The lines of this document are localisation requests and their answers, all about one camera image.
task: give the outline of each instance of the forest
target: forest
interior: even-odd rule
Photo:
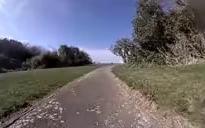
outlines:
[[[77,47],[61,45],[47,50],[17,40],[0,38],[0,72],[82,66],[92,64],[90,56]]]

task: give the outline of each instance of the blue sky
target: blue sky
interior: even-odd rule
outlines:
[[[119,62],[108,48],[131,37],[135,0],[0,0],[0,36],[45,48],[78,46],[95,61]]]

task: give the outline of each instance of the field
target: field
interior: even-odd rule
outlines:
[[[113,72],[130,87],[205,127],[205,64],[182,67],[117,66]]]
[[[0,74],[0,117],[30,105],[97,66]]]

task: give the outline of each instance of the tree line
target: tree line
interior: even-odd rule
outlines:
[[[115,42],[111,51],[125,63],[185,65],[205,60],[205,0],[138,0],[132,39]]]
[[[17,40],[0,38],[0,71],[56,68],[92,64],[90,56],[77,47],[61,45],[49,51]]]

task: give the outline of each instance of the paved path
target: paved path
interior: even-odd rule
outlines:
[[[71,89],[26,113],[10,128],[150,128],[156,121],[135,111],[110,66],[88,74]]]

